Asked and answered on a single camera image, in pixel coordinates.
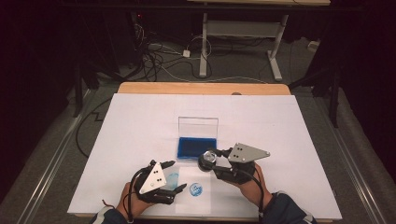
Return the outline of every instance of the table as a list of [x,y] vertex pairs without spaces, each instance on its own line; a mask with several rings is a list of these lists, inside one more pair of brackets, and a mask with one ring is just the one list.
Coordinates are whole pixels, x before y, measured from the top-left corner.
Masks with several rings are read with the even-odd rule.
[[[227,3],[227,4],[256,4],[256,5],[302,5],[302,6],[328,6],[330,0],[190,0],[193,2]],[[276,53],[282,39],[283,32],[286,28],[289,15],[283,15],[280,22],[256,22],[256,21],[210,21],[207,19],[207,13],[204,13],[203,31],[202,31],[202,53],[200,61],[200,77],[206,77],[207,56],[207,36],[252,36],[252,37],[274,37],[274,48],[267,51],[268,60],[273,71],[275,81],[281,81],[282,75],[276,62]]]
[[[230,95],[236,92],[243,95]],[[180,115],[217,116],[218,148],[233,147],[239,141],[272,153],[271,157],[257,161],[270,191],[285,190],[319,220],[341,218],[297,102],[281,84],[121,84],[68,213],[92,216],[103,206],[102,199],[117,204],[120,190],[134,172],[147,166],[150,160],[175,160],[178,139],[175,130]],[[186,179],[183,174],[191,169],[197,169],[195,162],[178,161],[165,171],[178,172],[180,180]],[[201,178],[197,177],[200,174],[207,173],[194,173],[192,178]],[[257,208],[237,188],[217,180],[213,173],[202,178],[209,180],[209,194],[206,200],[201,200],[206,205],[197,206],[202,213],[186,212],[179,207],[185,202],[182,199],[186,194],[182,192],[173,204],[150,207],[142,218],[257,220]],[[315,184],[306,185],[313,179]]]

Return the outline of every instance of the small round object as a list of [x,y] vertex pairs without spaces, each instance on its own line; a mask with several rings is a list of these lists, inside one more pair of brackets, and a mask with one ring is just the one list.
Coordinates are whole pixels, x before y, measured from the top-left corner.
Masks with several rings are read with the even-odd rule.
[[199,183],[193,183],[190,186],[190,194],[194,197],[198,197],[202,194],[203,188]]

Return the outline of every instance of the white paper sheet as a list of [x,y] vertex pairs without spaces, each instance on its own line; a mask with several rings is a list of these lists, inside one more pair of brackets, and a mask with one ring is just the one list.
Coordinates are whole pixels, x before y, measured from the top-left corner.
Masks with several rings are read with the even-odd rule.
[[202,172],[198,167],[180,167],[178,184],[184,183],[187,187],[175,200],[176,214],[210,214],[210,173]]
[[[103,199],[117,204],[125,182],[140,168],[151,160],[176,161],[179,117],[219,118],[218,148],[240,142],[271,152],[270,157],[257,161],[270,191],[286,191],[317,218],[341,218],[295,97],[247,95],[115,94],[68,213],[95,214],[103,207]],[[196,163],[178,161],[174,166],[197,170],[180,178],[208,175],[198,172]],[[201,209],[200,214],[257,218],[257,208],[237,188],[224,185],[213,173],[211,178],[212,192],[207,201],[211,213],[207,204],[195,206]],[[189,187],[176,196],[176,202],[184,201],[179,196],[186,196]],[[182,207],[177,211],[179,214],[174,203],[158,204],[142,216],[181,217],[180,212],[189,212]]]

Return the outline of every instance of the desk leg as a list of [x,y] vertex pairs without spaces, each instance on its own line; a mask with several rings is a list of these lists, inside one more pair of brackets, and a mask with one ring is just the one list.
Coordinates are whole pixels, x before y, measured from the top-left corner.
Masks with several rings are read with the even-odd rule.
[[206,66],[207,66],[207,13],[204,13],[203,25],[202,25],[202,50],[201,50],[201,61],[199,65],[199,77],[206,77]]
[[289,15],[284,15],[282,17],[282,22],[279,24],[279,27],[277,28],[274,49],[267,51],[268,60],[270,61],[271,68],[273,70],[274,78],[276,81],[282,80],[279,66],[277,65],[277,62],[276,62],[276,53],[277,53],[277,50],[279,49],[280,41],[282,40],[282,35],[283,35],[283,32],[285,31],[286,22],[288,21],[288,17],[289,17]]

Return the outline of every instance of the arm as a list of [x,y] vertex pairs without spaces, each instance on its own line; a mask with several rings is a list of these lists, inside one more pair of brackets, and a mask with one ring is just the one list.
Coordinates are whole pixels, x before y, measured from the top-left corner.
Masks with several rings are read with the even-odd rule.
[[[255,166],[257,172],[255,172],[254,177],[261,182],[264,191],[262,200],[262,223],[317,223],[311,215],[304,212],[285,192],[280,191],[271,194],[265,186],[262,168],[258,164],[255,164]],[[250,180],[242,185],[235,183],[230,184],[238,187],[242,195],[259,207],[262,194],[256,182]]]
[[[126,183],[122,194],[120,196],[120,202],[117,207],[106,206],[99,213],[97,213],[90,223],[102,223],[102,224],[127,224],[127,211],[125,208],[128,206],[127,195],[129,191],[131,183]],[[132,202],[132,214],[133,217],[139,217],[147,208],[151,207],[155,203],[145,203],[139,200],[136,194],[132,193],[131,197]]]

